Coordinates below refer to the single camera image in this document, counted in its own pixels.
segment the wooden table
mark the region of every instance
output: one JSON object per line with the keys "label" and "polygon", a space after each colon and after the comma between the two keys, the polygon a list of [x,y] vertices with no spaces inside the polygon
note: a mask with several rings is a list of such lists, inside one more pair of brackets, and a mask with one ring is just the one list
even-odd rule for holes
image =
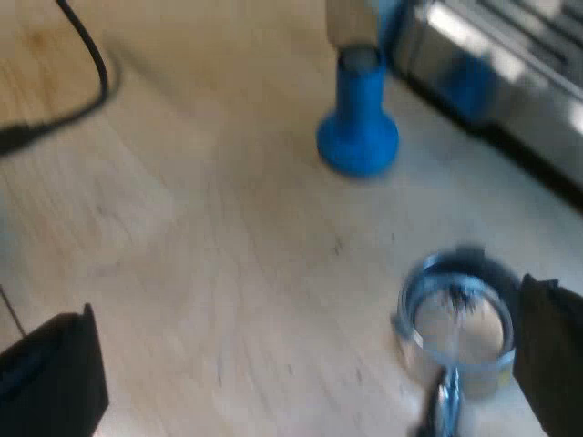
{"label": "wooden table", "polygon": [[[402,83],[386,90],[401,133],[388,174],[320,161],[323,2],[73,6],[123,84],[0,162],[0,281],[25,330],[93,305],[111,398],[98,436],[405,436],[424,392],[389,317],[413,263],[472,241],[580,289],[581,216]],[[0,119],[91,98],[94,67],[56,6],[2,7]],[[17,339],[2,305],[0,331],[0,347]],[[515,383],[464,427],[544,435]]]}

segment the blue plastic object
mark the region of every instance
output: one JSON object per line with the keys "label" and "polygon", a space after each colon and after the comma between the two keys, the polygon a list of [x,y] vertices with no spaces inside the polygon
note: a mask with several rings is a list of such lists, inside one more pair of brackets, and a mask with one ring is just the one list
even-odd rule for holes
{"label": "blue plastic object", "polygon": [[336,111],[316,134],[322,158],[335,170],[364,178],[393,162],[399,133],[383,112],[385,62],[372,45],[340,50],[336,75]]}

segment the black plastic piece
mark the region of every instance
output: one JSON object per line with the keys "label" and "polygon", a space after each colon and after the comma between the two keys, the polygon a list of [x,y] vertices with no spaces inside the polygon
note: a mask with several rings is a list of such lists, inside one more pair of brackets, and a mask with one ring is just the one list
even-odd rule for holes
{"label": "black plastic piece", "polygon": [[583,435],[583,298],[526,275],[514,375],[549,437]]}
{"label": "black plastic piece", "polygon": [[90,437],[109,404],[93,311],[61,314],[0,355],[0,435]]}

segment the stainless steel appliance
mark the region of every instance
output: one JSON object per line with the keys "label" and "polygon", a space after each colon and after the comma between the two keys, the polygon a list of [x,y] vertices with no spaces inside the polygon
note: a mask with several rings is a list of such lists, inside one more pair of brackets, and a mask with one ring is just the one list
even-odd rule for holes
{"label": "stainless steel appliance", "polygon": [[397,69],[583,188],[583,0],[407,2]]}

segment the black cable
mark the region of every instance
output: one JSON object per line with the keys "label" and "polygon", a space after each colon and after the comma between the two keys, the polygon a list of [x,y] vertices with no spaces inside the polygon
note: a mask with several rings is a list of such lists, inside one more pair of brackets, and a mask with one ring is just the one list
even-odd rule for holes
{"label": "black cable", "polygon": [[15,322],[15,325],[16,325],[16,328],[18,329],[18,332],[20,332],[20,335],[22,335],[23,338],[26,337],[25,329],[22,327],[22,323],[20,322],[20,319],[18,319],[18,316],[16,316],[16,311],[12,307],[10,300],[8,300],[8,296],[6,296],[6,293],[4,292],[4,289],[2,288],[1,285],[0,285],[0,296],[2,296],[2,300],[4,301],[4,304],[6,305],[6,307],[8,308],[8,312],[10,312],[10,317],[12,317],[12,320]]}
{"label": "black cable", "polygon": [[8,127],[0,128],[0,157],[9,155],[29,146],[33,141],[39,139],[43,135],[54,132],[61,127],[76,123],[81,118],[88,116],[95,110],[102,107],[110,96],[106,65],[103,62],[101,54],[99,54],[99,50],[97,49],[93,38],[91,38],[91,35],[85,29],[66,0],[56,0],[56,3],[59,5],[63,11],[63,14],[65,14],[71,25],[73,25],[73,27],[79,33],[79,36],[87,47],[89,54],[93,58],[97,73],[99,74],[99,94],[92,102],[81,107],[77,111],[74,111],[48,123],[38,123],[34,125],[29,125],[27,123],[17,123]]}

